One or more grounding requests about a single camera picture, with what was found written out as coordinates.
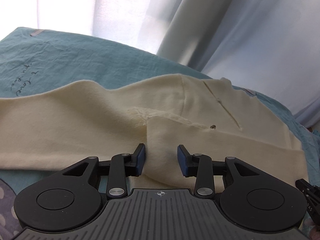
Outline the white sheer curtain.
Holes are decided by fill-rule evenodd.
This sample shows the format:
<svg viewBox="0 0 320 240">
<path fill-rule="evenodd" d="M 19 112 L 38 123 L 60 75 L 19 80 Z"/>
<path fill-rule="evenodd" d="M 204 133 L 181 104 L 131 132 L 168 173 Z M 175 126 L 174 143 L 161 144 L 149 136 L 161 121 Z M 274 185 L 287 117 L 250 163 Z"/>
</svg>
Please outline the white sheer curtain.
<svg viewBox="0 0 320 240">
<path fill-rule="evenodd" d="M 319 0 L 1 0 L 1 37 L 18 27 L 148 51 L 319 123 Z"/>
</svg>

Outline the cream knit sweater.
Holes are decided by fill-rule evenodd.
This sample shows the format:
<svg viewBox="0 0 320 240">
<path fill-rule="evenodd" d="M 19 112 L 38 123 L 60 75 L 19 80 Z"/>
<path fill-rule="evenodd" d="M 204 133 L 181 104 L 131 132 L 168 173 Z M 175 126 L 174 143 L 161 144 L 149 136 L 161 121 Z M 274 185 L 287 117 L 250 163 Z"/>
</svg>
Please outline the cream knit sweater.
<svg viewBox="0 0 320 240">
<path fill-rule="evenodd" d="M 131 185 L 192 189 L 177 147 L 213 160 L 239 158 L 293 185 L 308 178 L 301 142 L 257 98 L 231 82 L 174 74 L 107 90 L 93 81 L 1 100 L 1 168 L 61 170 L 146 145 Z"/>
</svg>

